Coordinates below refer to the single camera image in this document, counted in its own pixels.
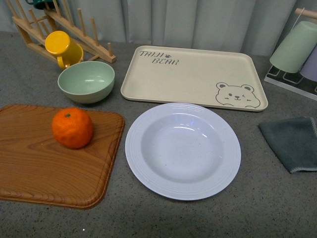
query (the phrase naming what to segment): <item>tangerine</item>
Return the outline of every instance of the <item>tangerine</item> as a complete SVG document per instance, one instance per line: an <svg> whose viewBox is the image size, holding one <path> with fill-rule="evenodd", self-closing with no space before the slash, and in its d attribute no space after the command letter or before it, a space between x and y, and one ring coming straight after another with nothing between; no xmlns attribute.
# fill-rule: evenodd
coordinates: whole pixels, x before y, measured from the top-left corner
<svg viewBox="0 0 317 238"><path fill-rule="evenodd" d="M65 108L52 120L54 138L69 148L80 148L93 136L93 122L88 113L79 108Z"/></svg>

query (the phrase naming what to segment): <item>green bowl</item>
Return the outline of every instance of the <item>green bowl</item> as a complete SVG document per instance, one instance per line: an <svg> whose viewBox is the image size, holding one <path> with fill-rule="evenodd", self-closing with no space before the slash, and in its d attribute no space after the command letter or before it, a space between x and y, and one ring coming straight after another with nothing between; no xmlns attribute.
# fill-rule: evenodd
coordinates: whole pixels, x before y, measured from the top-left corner
<svg viewBox="0 0 317 238"><path fill-rule="evenodd" d="M85 61L65 69L58 77L59 88L78 103L95 103L113 89L114 70L103 62Z"/></svg>

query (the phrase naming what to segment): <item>white plate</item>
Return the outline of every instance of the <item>white plate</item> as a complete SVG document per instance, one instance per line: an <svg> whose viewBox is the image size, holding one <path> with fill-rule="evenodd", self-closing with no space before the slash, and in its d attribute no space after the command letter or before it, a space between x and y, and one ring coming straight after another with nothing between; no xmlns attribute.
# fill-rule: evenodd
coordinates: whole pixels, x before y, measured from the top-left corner
<svg viewBox="0 0 317 238"><path fill-rule="evenodd" d="M152 191L198 200L225 189L238 173L241 150L229 124L188 103L167 103L131 125L125 152L134 175Z"/></svg>

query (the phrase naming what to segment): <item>plate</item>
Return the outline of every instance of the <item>plate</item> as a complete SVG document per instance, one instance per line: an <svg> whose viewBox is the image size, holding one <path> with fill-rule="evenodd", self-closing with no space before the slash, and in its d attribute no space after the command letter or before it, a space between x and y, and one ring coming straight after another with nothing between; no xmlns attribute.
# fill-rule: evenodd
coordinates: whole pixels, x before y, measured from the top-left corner
<svg viewBox="0 0 317 238"><path fill-rule="evenodd" d="M127 133L125 152L142 184L177 200L221 192L235 178L241 161L230 125L189 103L162 104L140 115Z"/></svg>
<svg viewBox="0 0 317 238"><path fill-rule="evenodd" d="M124 98L263 111L268 102L251 57L241 53L140 46L121 86Z"/></svg>

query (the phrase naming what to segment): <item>wooden cutting board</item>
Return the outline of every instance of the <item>wooden cutting board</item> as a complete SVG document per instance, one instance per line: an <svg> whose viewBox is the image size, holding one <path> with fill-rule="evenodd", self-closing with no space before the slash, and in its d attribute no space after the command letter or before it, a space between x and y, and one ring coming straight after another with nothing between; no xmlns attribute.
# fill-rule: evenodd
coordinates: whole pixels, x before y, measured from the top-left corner
<svg viewBox="0 0 317 238"><path fill-rule="evenodd" d="M61 109L21 104L0 109L0 199L79 209L101 202L124 118L88 110L93 138L81 149L70 149L52 135L52 119Z"/></svg>

